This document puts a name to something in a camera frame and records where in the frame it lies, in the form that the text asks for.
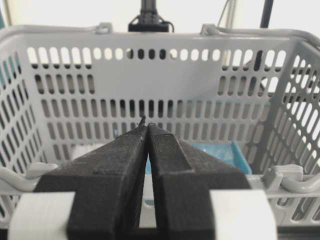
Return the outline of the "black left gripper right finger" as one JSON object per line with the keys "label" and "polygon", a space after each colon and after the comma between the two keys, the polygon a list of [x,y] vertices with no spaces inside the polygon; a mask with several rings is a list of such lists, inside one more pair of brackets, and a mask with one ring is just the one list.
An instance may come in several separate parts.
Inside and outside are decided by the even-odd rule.
{"label": "black left gripper right finger", "polygon": [[210,190],[249,190],[245,173],[154,123],[147,127],[160,234],[166,240],[214,239]]}

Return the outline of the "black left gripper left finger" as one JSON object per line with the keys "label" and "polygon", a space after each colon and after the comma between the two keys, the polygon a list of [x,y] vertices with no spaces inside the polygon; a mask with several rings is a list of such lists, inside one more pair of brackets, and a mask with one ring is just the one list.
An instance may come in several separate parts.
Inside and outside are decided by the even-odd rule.
{"label": "black left gripper left finger", "polygon": [[148,157],[145,122],[40,178],[37,193],[75,194],[68,239],[118,240],[139,227]]}

